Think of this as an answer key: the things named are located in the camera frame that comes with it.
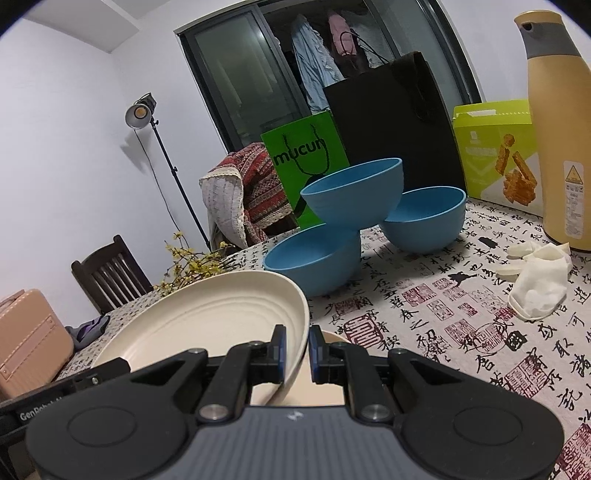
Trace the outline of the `green paper bag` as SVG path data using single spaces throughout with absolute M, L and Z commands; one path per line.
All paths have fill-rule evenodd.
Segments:
M 325 111 L 290 122 L 262 135 L 294 219 L 301 229 L 322 220 L 301 197 L 301 190 L 318 179 L 349 167 L 332 113 Z

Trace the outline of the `blue bowl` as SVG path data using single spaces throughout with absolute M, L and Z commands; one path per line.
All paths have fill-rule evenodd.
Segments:
M 321 224 L 298 231 L 270 249 L 263 267 L 297 284 L 307 297 L 327 295 L 349 281 L 362 254 L 359 230 Z
M 465 222 L 466 201 L 466 192 L 453 186 L 411 190 L 402 195 L 380 228 L 403 251 L 432 253 L 459 236 Z
M 363 230 L 387 219 L 404 191 L 400 158 L 365 162 L 305 186 L 301 197 L 325 224 Z

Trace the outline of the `blue bowl left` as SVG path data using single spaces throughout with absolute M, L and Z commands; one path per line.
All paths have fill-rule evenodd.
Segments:
M 321 224 L 298 231 L 270 249 L 263 267 L 297 284 L 307 297 L 327 295 L 349 281 L 362 254 L 359 230 Z

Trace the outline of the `yellow-green snack box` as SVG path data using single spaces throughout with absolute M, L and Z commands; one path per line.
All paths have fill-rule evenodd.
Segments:
M 471 198 L 543 214 L 537 141 L 526 99 L 459 105 L 452 125 Z

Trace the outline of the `black paper bag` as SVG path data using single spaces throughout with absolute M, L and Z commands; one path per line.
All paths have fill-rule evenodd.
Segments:
M 324 92 L 349 164 L 400 158 L 406 191 L 467 189 L 449 112 L 421 52 L 329 85 Z

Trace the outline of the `calligraphy print tablecloth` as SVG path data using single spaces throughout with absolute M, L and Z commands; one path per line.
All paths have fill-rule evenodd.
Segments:
M 590 475 L 590 258 L 573 253 L 566 299 L 540 321 L 510 311 L 511 284 L 496 270 L 510 246 L 544 243 L 540 220 L 471 200 L 458 239 L 404 253 L 378 228 L 362 234 L 361 269 L 341 290 L 311 299 L 329 340 L 380 355 L 402 347 L 534 399 L 559 418 L 565 444 L 556 479 Z

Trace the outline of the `dark wooden chair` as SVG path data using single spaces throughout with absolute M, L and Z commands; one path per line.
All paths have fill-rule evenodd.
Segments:
M 83 261 L 75 260 L 71 273 L 101 315 L 153 291 L 120 235 Z

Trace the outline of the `blue bowl top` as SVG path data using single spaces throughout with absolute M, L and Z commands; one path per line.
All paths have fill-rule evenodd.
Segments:
M 301 197 L 325 224 L 363 230 L 387 219 L 404 191 L 400 158 L 365 162 L 305 186 Z

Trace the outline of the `yellow thermos jug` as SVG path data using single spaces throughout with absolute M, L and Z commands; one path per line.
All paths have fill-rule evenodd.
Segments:
M 543 191 L 543 228 L 557 243 L 590 250 L 590 68 L 560 14 L 518 15 Z

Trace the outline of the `dark framed glass door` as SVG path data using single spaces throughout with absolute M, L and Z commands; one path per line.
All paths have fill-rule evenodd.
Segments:
M 349 24 L 356 56 L 335 52 L 329 10 Z M 242 1 L 176 32 L 227 150 L 311 114 L 291 45 L 298 14 L 321 35 L 345 78 L 419 51 L 447 109 L 482 99 L 459 36 L 437 1 Z

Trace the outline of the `patterned blanket on chair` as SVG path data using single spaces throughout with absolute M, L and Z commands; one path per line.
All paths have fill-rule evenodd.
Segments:
M 199 180 L 211 245 L 240 249 L 297 227 L 293 208 L 261 142 L 230 152 Z

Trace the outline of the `hanging pink garment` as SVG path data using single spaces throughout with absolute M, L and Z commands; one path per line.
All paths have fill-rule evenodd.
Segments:
M 342 57 L 356 56 L 355 41 L 346 19 L 337 12 L 329 10 L 328 21 L 335 52 Z

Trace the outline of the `grey purple cloth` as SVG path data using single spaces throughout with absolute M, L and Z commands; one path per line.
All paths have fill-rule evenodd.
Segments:
M 72 339 L 74 351 L 81 351 L 100 338 L 104 334 L 109 322 L 110 316 L 104 314 L 93 320 L 84 322 L 77 327 L 66 326 L 65 330 Z

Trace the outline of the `pink small suitcase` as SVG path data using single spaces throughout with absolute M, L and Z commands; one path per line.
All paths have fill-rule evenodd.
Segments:
M 1 301 L 1 399 L 50 383 L 73 354 L 73 340 L 45 296 L 19 290 Z

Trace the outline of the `blue bowl right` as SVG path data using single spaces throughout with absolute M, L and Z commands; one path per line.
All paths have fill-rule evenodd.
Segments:
M 411 190 L 402 195 L 380 228 L 403 251 L 432 253 L 459 236 L 465 222 L 466 201 L 466 192 L 453 186 Z

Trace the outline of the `hanging light blue shirt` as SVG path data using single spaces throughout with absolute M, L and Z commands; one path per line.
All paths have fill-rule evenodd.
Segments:
M 291 45 L 311 113 L 329 110 L 324 89 L 341 82 L 345 76 L 325 48 L 321 35 L 311 27 L 304 15 L 298 14 L 291 23 Z

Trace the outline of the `yellow flower branch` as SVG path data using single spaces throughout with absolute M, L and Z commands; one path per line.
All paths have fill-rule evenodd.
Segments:
M 161 297 L 166 297 L 186 286 L 224 273 L 224 259 L 231 244 L 225 241 L 211 252 L 197 252 L 186 240 L 181 231 L 175 231 L 170 242 L 165 241 L 165 249 L 172 263 L 162 279 L 153 285 Z

